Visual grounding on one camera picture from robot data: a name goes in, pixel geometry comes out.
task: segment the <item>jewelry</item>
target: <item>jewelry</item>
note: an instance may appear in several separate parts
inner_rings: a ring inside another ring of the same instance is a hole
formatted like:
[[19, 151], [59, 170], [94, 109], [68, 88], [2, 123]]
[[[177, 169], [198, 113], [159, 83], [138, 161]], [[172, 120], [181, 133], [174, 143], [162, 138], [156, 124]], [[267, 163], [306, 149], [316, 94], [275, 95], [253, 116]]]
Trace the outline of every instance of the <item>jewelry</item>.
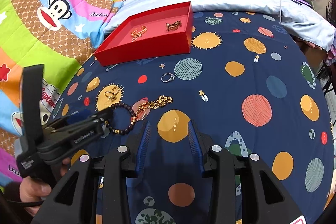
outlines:
[[115, 134], [121, 134], [121, 135], [124, 135], [125, 133], [128, 134], [128, 133], [133, 129], [133, 127], [134, 127], [134, 125], [135, 125], [135, 123], [136, 123], [136, 121], [137, 121], [136, 115], [135, 115], [135, 113], [134, 113], [132, 107], [129, 106], [129, 105], [126, 105], [125, 103], [116, 103], [116, 104], [111, 105], [111, 108], [112, 108], [113, 110], [116, 109], [116, 108], [118, 108], [118, 107], [123, 107], [123, 108], [125, 108], [125, 109], [129, 112], [129, 114], [131, 115], [131, 118], [132, 118], [132, 119], [131, 119], [131, 123], [130, 123], [130, 125], [129, 125], [126, 129], [121, 130], [121, 129], [115, 129], [115, 128], [112, 128], [112, 127], [110, 126], [109, 121], [107, 121], [107, 120], [105, 120], [104, 123], [105, 123], [106, 127], [107, 127], [112, 133], [115, 133]]
[[[169, 78], [168, 80], [164, 81], [164, 80], [163, 80], [163, 77], [165, 77], [166, 75], [170, 75], [170, 78]], [[170, 82], [170, 81], [172, 81], [172, 80], [174, 80], [174, 79], [175, 79], [175, 75], [172, 74], [172, 73], [170, 73], [170, 72], [167, 72], [167, 73], [165, 73], [164, 75], [161, 76], [161, 81], [162, 81], [163, 83], [168, 83], [168, 82]]]
[[172, 102], [173, 102], [173, 98], [160, 95], [159, 98], [155, 101], [140, 104], [138, 106], [138, 110], [135, 113], [135, 116], [137, 117], [139, 112], [143, 111], [145, 112], [144, 116], [141, 118], [141, 120], [143, 120], [146, 117], [146, 109], [149, 109], [149, 108], [157, 109], [159, 107], [164, 107], [165, 105], [167, 105], [167, 103], [172, 103]]
[[147, 26], [142, 26], [139, 32], [137, 29], [131, 32], [131, 36], [133, 37], [132, 42], [134, 42], [138, 37], [142, 36], [145, 32], [147, 32]]
[[168, 24], [168, 23], [166, 23], [166, 29], [167, 29], [168, 32], [169, 32], [169, 31], [175, 31], [175, 30], [177, 30], [179, 27], [182, 27], [182, 22], [181, 22], [181, 20], [176, 21], [174, 24]]
[[105, 92], [104, 92], [104, 95], [105, 95], [111, 102], [114, 102], [114, 101], [117, 99], [116, 95], [119, 93], [119, 91], [120, 91], [120, 88], [119, 88], [118, 86], [115, 86], [115, 87], [113, 87], [112, 91], [105, 91]]

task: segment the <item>red box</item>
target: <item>red box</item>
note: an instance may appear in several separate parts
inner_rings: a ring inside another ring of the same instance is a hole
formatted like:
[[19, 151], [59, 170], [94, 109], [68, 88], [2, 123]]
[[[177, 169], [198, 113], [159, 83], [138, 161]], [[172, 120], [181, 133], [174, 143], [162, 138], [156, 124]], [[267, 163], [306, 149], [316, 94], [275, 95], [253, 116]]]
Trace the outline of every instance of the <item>red box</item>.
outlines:
[[[180, 20], [182, 26], [167, 31], [166, 23]], [[147, 26], [147, 32], [132, 42], [131, 32]], [[128, 17], [97, 48], [94, 56], [102, 66], [139, 59], [190, 53], [193, 11], [190, 2], [177, 3]]]

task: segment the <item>star print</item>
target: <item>star print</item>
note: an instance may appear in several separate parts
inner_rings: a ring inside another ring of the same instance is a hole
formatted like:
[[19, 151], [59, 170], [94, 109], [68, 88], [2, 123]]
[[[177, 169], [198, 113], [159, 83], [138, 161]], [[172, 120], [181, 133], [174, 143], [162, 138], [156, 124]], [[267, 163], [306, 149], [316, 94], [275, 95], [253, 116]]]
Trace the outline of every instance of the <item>star print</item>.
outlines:
[[8, 73], [11, 71], [10, 68], [7, 68], [6, 64], [3, 64], [0, 67], [0, 81], [7, 81], [8, 79]]
[[6, 18], [6, 12], [3, 12], [0, 14], [0, 24], [2, 23], [2, 21]]
[[81, 23], [79, 24], [79, 26], [76, 26], [75, 25], [75, 28], [76, 28], [76, 32], [82, 32], [83, 31], [83, 27], [85, 26], [85, 24]]

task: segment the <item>light blue blanket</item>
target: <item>light blue blanket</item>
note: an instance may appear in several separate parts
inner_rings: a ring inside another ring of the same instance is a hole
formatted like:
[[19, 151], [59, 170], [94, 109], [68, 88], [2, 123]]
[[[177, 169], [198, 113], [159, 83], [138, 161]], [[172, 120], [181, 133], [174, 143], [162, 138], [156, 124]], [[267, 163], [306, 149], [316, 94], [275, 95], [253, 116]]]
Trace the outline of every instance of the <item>light blue blanket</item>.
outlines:
[[[105, 33], [112, 32], [131, 15], [185, 1], [191, 1], [194, 12], [251, 11], [272, 15], [280, 21], [280, 0], [127, 0], [107, 24]], [[283, 26], [290, 34], [312, 42], [326, 51], [330, 50], [335, 39], [335, 28], [318, 13], [291, 0], [281, 0], [281, 11]]]

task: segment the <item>black pen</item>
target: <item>black pen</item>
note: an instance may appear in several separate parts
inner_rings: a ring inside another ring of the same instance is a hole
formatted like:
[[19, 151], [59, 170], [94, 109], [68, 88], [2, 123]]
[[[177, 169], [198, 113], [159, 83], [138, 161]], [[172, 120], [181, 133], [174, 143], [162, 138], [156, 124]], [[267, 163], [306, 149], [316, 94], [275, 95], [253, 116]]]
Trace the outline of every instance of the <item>black pen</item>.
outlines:
[[300, 5], [302, 5], [302, 3], [300, 3], [300, 2], [298, 2], [298, 1], [296, 1], [296, 0], [291, 0], [292, 2], [295, 2], [295, 3], [297, 3], [297, 4], [300, 4]]

